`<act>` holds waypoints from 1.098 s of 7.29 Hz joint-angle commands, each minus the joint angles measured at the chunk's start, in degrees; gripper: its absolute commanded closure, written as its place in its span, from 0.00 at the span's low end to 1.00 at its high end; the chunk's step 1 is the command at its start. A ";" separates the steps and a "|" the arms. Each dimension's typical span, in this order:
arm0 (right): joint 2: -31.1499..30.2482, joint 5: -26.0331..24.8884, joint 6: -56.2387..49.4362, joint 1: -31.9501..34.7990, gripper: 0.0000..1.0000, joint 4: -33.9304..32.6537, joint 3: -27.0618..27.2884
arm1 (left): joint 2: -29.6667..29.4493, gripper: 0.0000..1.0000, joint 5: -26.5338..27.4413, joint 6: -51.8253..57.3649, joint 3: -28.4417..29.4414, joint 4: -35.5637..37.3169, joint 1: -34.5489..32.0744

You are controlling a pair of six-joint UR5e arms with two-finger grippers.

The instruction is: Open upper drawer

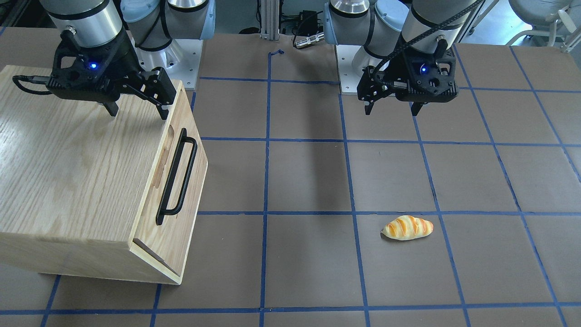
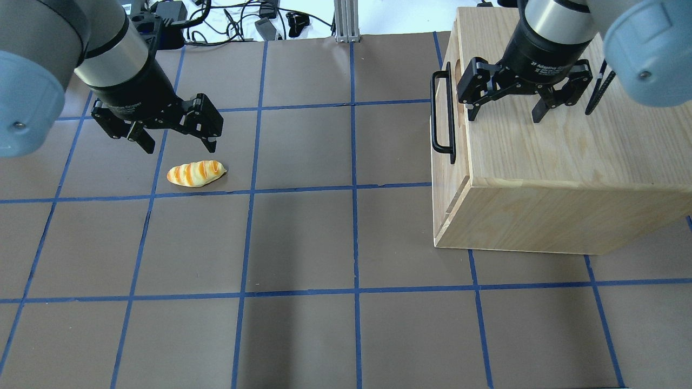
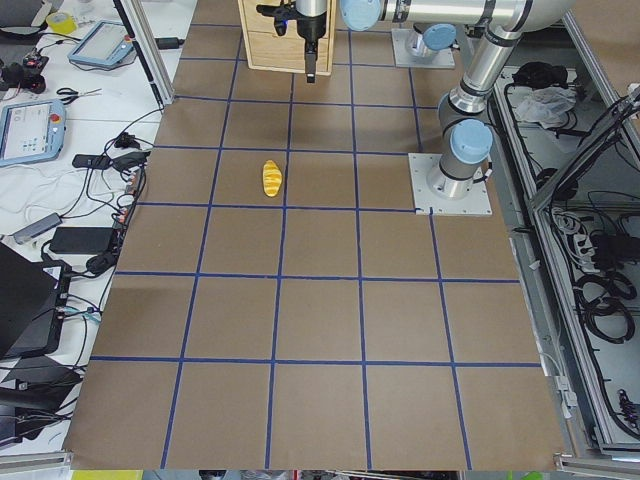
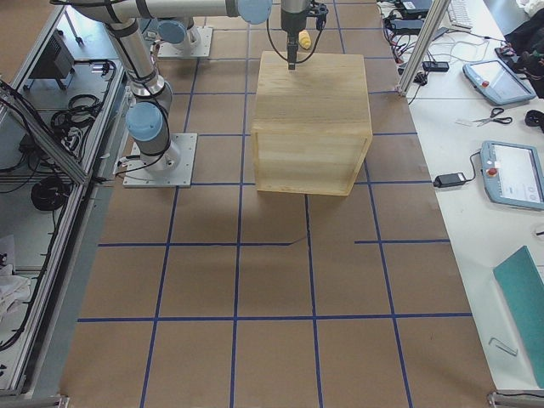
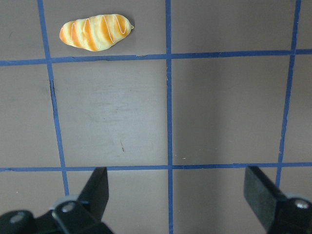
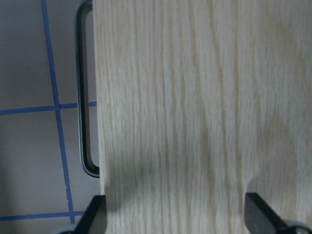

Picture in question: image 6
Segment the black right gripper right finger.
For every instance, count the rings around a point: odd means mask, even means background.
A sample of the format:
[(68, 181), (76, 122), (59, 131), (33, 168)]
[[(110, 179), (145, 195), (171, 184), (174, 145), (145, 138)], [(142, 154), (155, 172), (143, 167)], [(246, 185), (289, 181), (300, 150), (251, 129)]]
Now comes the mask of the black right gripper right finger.
[(294, 233), (257, 193), (245, 193), (244, 222), (250, 234)]

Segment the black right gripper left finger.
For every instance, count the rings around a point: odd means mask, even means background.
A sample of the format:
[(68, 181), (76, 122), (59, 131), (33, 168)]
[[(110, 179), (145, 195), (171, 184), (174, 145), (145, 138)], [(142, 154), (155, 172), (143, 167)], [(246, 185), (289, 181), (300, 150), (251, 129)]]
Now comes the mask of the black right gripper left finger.
[(92, 198), (84, 215), (75, 227), (74, 234), (104, 234), (108, 226), (105, 195)]

